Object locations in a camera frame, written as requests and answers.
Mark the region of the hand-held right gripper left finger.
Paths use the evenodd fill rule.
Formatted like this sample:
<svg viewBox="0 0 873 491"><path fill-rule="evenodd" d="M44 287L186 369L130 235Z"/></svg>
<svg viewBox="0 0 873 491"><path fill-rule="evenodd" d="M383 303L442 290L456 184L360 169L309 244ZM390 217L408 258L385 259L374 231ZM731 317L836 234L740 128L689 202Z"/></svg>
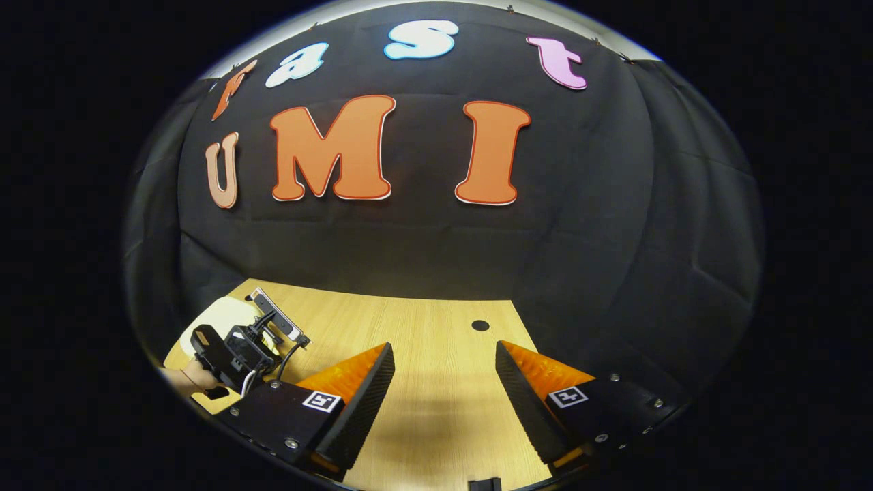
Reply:
<svg viewBox="0 0 873 491"><path fill-rule="evenodd" d="M389 342L297 383L273 379L222 410L222 423L287 465L342 481L395 373Z"/></svg>

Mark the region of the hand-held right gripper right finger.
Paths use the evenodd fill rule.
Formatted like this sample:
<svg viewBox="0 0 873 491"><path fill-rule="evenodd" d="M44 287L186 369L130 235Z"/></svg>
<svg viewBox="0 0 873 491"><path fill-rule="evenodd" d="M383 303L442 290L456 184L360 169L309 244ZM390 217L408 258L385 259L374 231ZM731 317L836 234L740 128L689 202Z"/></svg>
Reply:
<svg viewBox="0 0 873 491"><path fill-rule="evenodd" d="M495 369L528 441L552 471L611 459L686 405L679 382L621 340L596 340L572 364L500 340Z"/></svg>

